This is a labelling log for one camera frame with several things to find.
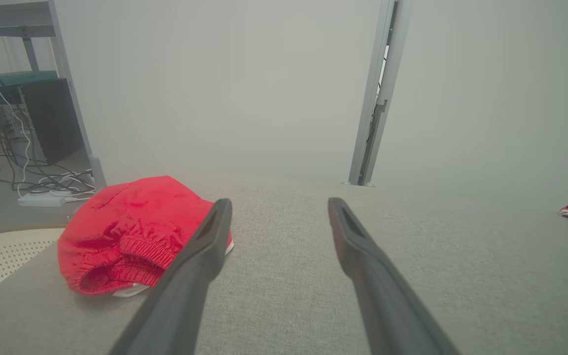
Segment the power adapter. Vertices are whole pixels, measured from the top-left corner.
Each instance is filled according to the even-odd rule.
[[[58,191],[56,196],[49,191],[39,194],[28,193],[18,199],[20,206],[32,207],[60,207],[67,202],[67,198],[71,197],[70,191]]]

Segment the white chair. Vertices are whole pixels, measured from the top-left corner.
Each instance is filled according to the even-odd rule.
[[[0,233],[0,282],[60,238],[65,227]]]

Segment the black cable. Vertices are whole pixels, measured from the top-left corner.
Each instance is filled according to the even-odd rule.
[[[7,86],[4,84],[4,82],[1,80],[1,77],[0,77],[0,88],[4,89],[4,91],[7,92],[8,97],[12,97],[12,95],[10,95],[10,91],[8,90],[8,87],[7,87]],[[14,105],[16,105],[17,110],[19,110],[19,114],[20,114],[20,115],[23,115],[23,111],[21,110],[21,107],[19,106],[19,104],[18,104],[17,102],[15,102]],[[69,190],[69,191],[72,191],[72,192],[77,192],[75,189],[68,188],[67,186],[65,186],[65,185],[61,184],[60,182],[56,181],[53,177],[46,175],[46,174],[45,174],[45,171],[43,171],[43,169],[41,169],[41,167],[36,163],[36,148],[35,148],[36,146],[35,146],[35,142],[34,142],[34,134],[32,133],[31,130],[29,130],[29,131],[30,131],[30,134],[29,134],[29,141],[30,141],[30,142],[29,142],[29,143],[30,143],[30,146],[31,146],[31,148],[32,148],[32,160],[34,160],[34,162],[35,162],[35,167],[38,169],[38,171],[40,171],[41,173],[43,173],[43,174],[45,175],[45,177],[47,177],[48,179],[52,180],[52,182],[54,182],[54,184],[55,184],[56,186],[60,186],[61,188],[65,188],[65,189],[67,189],[67,190]]]

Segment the perforated plastic surface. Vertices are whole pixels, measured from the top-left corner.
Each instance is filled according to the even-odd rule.
[[[49,228],[0,233],[0,282],[58,240],[63,230]]]

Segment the table surface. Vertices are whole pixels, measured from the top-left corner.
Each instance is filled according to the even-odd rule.
[[[284,179],[184,177],[231,198],[236,247],[210,286],[197,354],[364,354],[327,199],[343,198],[464,354],[568,353],[568,219],[557,211]],[[56,245],[0,284],[0,354],[105,354],[142,303],[81,296]]]

